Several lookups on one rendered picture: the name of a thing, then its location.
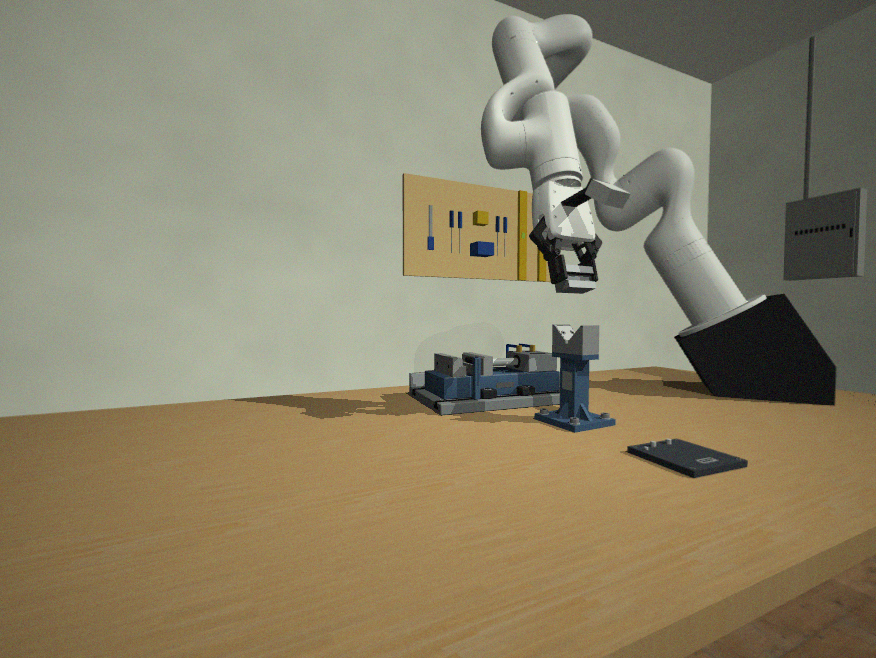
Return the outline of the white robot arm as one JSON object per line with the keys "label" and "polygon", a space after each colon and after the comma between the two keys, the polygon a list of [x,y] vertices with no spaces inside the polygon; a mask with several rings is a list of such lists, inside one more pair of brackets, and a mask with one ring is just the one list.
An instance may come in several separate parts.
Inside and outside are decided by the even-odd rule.
{"label": "white robot arm", "polygon": [[509,16],[498,23],[492,49],[503,86],[489,99],[481,121],[489,165],[527,168],[534,191],[560,176],[582,182],[579,149],[591,178],[561,204],[577,207],[593,198],[600,223],[611,231],[626,230],[663,206],[644,249],[692,324],[680,337],[764,301],[765,294],[744,298],[697,229],[690,212],[694,167],[688,155],[665,148],[616,179],[620,132],[608,110],[594,96],[556,91],[591,45],[592,30],[577,15],[536,23]]}

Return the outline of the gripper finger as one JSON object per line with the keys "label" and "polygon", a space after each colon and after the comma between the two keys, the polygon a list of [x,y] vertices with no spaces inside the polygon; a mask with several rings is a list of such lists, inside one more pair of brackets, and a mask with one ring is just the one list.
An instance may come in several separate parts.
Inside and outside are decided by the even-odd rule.
{"label": "gripper finger", "polygon": [[[598,274],[597,274],[597,269],[596,269],[596,264],[595,264],[595,258],[597,258],[597,253],[602,245],[602,240],[595,233],[595,240],[593,242],[583,242],[583,244],[581,244],[581,245],[578,245],[578,243],[571,244],[571,245],[572,245],[579,261],[580,261],[580,264],[578,264],[578,265],[579,266],[593,267],[594,274],[591,274],[591,278],[592,278],[592,281],[597,282],[598,281]],[[585,254],[583,253],[583,251],[581,249],[583,247],[586,248]]]}
{"label": "gripper finger", "polygon": [[544,239],[542,232],[546,227],[545,216],[543,216],[529,234],[529,238],[537,245],[537,248],[543,254],[544,260],[548,261],[551,284],[557,284],[568,278],[564,255],[560,255],[563,239],[555,237],[550,240],[548,234],[546,239]]}

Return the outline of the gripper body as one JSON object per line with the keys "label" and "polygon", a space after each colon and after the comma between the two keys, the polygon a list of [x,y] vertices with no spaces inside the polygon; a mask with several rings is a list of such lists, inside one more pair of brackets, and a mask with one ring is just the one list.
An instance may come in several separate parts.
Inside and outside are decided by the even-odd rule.
{"label": "gripper body", "polygon": [[[595,228],[588,201],[577,207],[564,206],[561,202],[579,192],[581,180],[575,176],[560,176],[550,179],[533,191],[533,229],[545,216],[547,227],[542,236],[562,240],[561,250],[574,251],[571,244],[595,240]],[[541,217],[542,216],[542,217]]]}

